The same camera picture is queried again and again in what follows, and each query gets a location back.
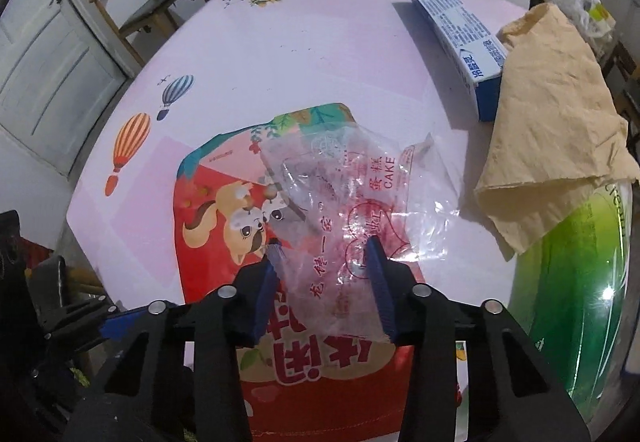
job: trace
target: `green leaf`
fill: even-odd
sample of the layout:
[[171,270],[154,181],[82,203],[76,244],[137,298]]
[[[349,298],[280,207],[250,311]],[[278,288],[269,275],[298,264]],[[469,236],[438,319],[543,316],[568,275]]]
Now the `green leaf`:
[[252,348],[248,352],[245,352],[240,359],[240,371],[246,370],[253,366],[256,361],[260,359],[260,350],[258,348]]

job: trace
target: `black chair seat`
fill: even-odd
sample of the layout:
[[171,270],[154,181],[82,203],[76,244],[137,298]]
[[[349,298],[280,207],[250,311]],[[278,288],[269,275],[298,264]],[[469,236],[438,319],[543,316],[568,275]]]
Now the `black chair seat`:
[[123,35],[131,34],[146,24],[146,20],[154,14],[168,9],[177,0],[148,0],[142,7],[134,12],[129,19],[120,27]]

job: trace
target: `silver screw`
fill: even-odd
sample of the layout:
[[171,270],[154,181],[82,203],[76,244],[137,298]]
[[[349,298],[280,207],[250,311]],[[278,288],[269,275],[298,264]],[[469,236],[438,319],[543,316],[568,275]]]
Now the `silver screw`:
[[496,301],[495,299],[490,299],[489,301],[487,301],[484,304],[484,308],[486,308],[486,311],[491,314],[499,314],[504,310],[502,303]]
[[218,289],[218,295],[222,299],[229,299],[230,297],[235,296],[237,292],[238,292],[238,289],[235,288],[233,285],[225,285]]
[[431,295],[431,287],[429,285],[425,285],[424,283],[417,283],[411,289],[411,292],[413,292],[414,296],[417,297],[427,297]]
[[152,304],[149,305],[147,310],[149,311],[150,314],[157,316],[158,314],[161,314],[166,310],[166,303],[164,301],[159,301],[159,300],[154,301]]

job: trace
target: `cardboard box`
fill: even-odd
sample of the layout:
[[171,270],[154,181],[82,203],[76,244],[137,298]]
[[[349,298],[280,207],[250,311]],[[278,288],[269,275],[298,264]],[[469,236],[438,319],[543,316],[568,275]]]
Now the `cardboard box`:
[[507,51],[460,0],[413,0],[475,102],[478,118],[495,120]]

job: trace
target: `white door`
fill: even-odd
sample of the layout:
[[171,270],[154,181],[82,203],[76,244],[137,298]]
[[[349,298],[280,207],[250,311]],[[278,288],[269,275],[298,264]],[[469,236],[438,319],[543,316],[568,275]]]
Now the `white door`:
[[60,173],[124,81],[69,0],[10,0],[0,16],[0,125]]

